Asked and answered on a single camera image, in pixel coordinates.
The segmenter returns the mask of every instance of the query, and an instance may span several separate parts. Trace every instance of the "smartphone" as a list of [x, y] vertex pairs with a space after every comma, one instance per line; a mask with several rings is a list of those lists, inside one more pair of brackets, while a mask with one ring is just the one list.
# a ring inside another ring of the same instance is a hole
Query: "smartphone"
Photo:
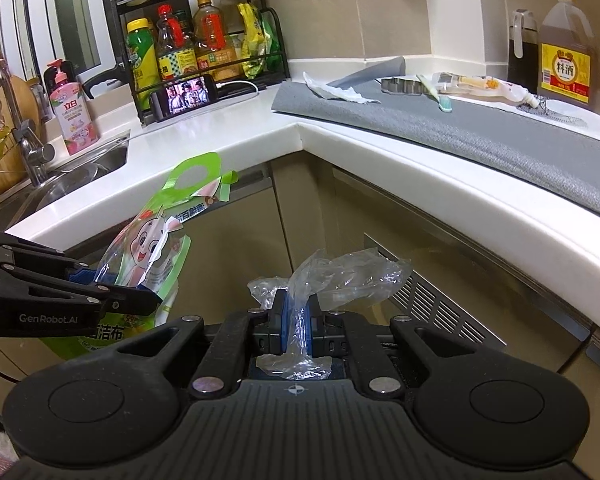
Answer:
[[218, 90], [209, 74], [160, 88], [152, 92], [150, 99], [156, 121], [163, 121], [216, 101]]

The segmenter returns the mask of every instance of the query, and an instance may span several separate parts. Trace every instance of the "phone screen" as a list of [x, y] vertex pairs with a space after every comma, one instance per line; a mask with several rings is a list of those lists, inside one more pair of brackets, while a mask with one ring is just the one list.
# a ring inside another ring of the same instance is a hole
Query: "phone screen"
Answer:
[[208, 104], [208, 102], [209, 91], [202, 77], [167, 86], [167, 103], [170, 114], [193, 110]]

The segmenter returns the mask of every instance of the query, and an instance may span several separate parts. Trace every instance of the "spice rack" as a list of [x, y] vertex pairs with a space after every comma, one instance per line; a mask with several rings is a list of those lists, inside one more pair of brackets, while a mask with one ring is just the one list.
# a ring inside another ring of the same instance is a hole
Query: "spice rack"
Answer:
[[[156, 4], [160, 4], [162, 2], [166, 2], [168, 0], [109, 0], [110, 7], [107, 9], [109, 12], [107, 13], [107, 21], [109, 22], [109, 28], [111, 34], [112, 42], [114, 43], [114, 52], [116, 53], [116, 58], [122, 63], [122, 68], [125, 72], [126, 79], [129, 81], [129, 86], [131, 93], [134, 98], [134, 102], [136, 104], [136, 111], [138, 112], [138, 118], [140, 119], [142, 124], [150, 124], [155, 121], [155, 118], [150, 110], [142, 110], [138, 94], [142, 92], [146, 92], [147, 90], [156, 90], [159, 88], [164, 88], [166, 86], [170, 86], [171, 84], [193, 78], [197, 75], [201, 75], [203, 73], [208, 73], [210, 71], [209, 68], [204, 70], [198, 70], [196, 72], [189, 72], [183, 76], [161, 81], [151, 86], [147, 86], [144, 88], [139, 88], [136, 90], [136, 85], [133, 77], [133, 70], [131, 64], [128, 60], [128, 55], [126, 52], [126, 19], [125, 15], [138, 10], [143, 9], [148, 6], [154, 6]], [[252, 0], [244, 0], [247, 3], [252, 3]], [[282, 31], [280, 28], [280, 20], [278, 19], [278, 15], [274, 9], [267, 7], [266, 0], [259, 0], [260, 7], [258, 8], [262, 19], [268, 19], [269, 25], [274, 29], [274, 33], [278, 39], [278, 44], [280, 48], [275, 52], [269, 52], [268, 54], [263, 54], [262, 56], [252, 56], [247, 58], [241, 58], [236, 61], [214, 65], [212, 67], [213, 70], [218, 68], [223, 68], [227, 66], [241, 64], [245, 61], [251, 60], [259, 60], [259, 59], [275, 59], [279, 58], [280, 62], [277, 63], [279, 68], [275, 71], [271, 71], [268, 69], [268, 65], [264, 67], [263, 72], [258, 74], [254, 79], [249, 79], [251, 82], [256, 84], [258, 88], [264, 89], [267, 86], [271, 86], [274, 84], [281, 83], [285, 79], [289, 78], [289, 66], [288, 66], [288, 58], [286, 56], [286, 49], [284, 39], [282, 37]], [[242, 30], [238, 31], [229, 31], [228, 34], [239, 34], [242, 33]], [[236, 79], [246, 79], [245, 76], [237, 77]], [[219, 100], [231, 98], [237, 95], [246, 94], [249, 92], [253, 92], [253, 88], [248, 85], [228, 85], [225, 88], [219, 89], [218, 95]]]

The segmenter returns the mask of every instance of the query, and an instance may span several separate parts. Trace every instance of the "toothbrush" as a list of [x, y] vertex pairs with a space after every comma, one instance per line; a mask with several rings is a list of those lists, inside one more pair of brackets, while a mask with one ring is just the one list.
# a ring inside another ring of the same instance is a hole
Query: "toothbrush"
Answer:
[[433, 98], [438, 101], [438, 108], [440, 108], [443, 112], [449, 113], [451, 111], [451, 99], [446, 95], [438, 94], [438, 91], [433, 86], [433, 83], [423, 75], [418, 74], [418, 79], [425, 86], [427, 91], [433, 96]]

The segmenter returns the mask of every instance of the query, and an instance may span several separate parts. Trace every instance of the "stainless steel sink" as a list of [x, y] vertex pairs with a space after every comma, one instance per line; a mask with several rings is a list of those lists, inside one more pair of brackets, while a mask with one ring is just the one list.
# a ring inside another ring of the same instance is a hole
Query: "stainless steel sink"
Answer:
[[126, 164], [129, 137], [119, 137], [49, 171], [40, 187], [27, 186], [0, 202], [0, 231], [5, 231], [55, 200]]

